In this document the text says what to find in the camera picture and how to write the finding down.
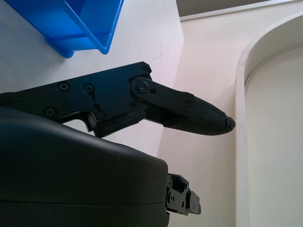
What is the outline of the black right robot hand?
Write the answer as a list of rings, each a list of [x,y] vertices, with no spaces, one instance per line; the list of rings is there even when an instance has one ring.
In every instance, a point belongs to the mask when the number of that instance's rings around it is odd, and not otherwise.
[[[3,227],[166,227],[201,213],[199,197],[162,159],[105,137],[148,120],[216,136],[235,121],[154,82],[145,62],[0,96]]]

